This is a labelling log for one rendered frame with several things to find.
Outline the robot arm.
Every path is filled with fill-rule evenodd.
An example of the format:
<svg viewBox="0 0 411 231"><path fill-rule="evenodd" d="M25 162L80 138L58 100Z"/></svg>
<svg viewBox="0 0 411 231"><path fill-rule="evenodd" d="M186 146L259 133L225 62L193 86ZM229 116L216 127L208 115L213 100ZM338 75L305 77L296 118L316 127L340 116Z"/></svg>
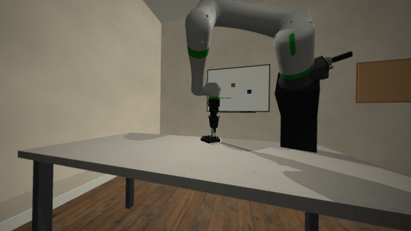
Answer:
<svg viewBox="0 0 411 231"><path fill-rule="evenodd" d="M191 66L191 91L197 96L207 95L208 107L220 107L221 86L217 82L204 82L214 26L242 29L274 38L273 48L280 73L278 83L285 90L303 89L315 79L327 79L332 63L353 55L350 51L333 58L314 58L315 26L309 10L304 7L200 0L185 19L185 33Z"/></svg>

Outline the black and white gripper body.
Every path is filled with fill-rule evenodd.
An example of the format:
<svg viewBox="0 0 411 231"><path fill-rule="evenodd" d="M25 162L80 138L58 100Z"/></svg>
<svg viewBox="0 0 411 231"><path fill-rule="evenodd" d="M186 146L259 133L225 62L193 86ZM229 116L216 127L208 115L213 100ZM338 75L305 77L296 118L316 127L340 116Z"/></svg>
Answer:
<svg viewBox="0 0 411 231"><path fill-rule="evenodd" d="M210 107L209 112L210 114L214 114L214 119L215 119L216 115L218 115L218 107Z"/></svg>

